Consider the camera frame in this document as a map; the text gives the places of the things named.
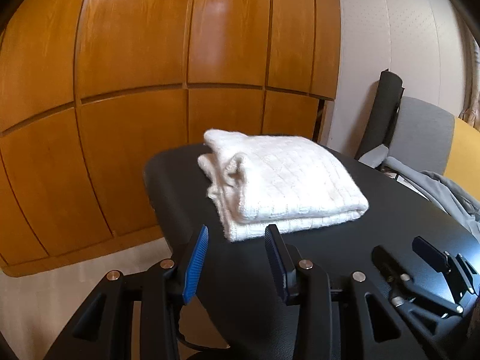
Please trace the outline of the wooden wardrobe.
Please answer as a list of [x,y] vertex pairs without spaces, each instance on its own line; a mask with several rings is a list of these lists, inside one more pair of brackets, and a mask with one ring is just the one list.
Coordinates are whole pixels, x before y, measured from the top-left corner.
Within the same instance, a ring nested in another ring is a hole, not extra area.
[[12,0],[1,9],[1,269],[161,235],[143,168],[210,128],[318,139],[340,0]]

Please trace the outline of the black rolled mat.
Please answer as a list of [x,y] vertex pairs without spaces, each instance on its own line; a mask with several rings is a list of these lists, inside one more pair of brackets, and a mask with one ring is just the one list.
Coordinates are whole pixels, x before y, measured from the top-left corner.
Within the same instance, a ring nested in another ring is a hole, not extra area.
[[402,79],[388,69],[382,71],[372,110],[355,159],[359,159],[379,145],[390,145],[403,94]]

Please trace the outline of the cream knitted sweater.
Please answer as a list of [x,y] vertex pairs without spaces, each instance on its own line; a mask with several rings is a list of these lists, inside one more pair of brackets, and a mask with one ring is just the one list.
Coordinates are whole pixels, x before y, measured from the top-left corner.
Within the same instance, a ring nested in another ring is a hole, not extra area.
[[270,224],[280,233],[343,224],[369,209],[345,166],[309,139],[219,129],[203,139],[210,153],[198,165],[229,242],[261,237]]

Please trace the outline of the grey cloth on bed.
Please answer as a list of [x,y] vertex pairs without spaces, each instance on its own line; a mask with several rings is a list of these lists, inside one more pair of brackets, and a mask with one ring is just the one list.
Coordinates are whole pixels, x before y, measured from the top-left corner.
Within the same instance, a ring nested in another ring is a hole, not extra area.
[[436,172],[418,172],[391,156],[382,164],[406,180],[437,208],[453,217],[479,242],[478,199],[459,184]]

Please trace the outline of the grey yellow blue headboard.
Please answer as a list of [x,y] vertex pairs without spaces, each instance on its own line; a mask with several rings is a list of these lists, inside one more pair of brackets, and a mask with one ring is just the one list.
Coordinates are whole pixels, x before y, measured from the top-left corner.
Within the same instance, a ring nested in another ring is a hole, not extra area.
[[403,97],[388,155],[417,172],[445,176],[479,198],[479,131],[438,106]]

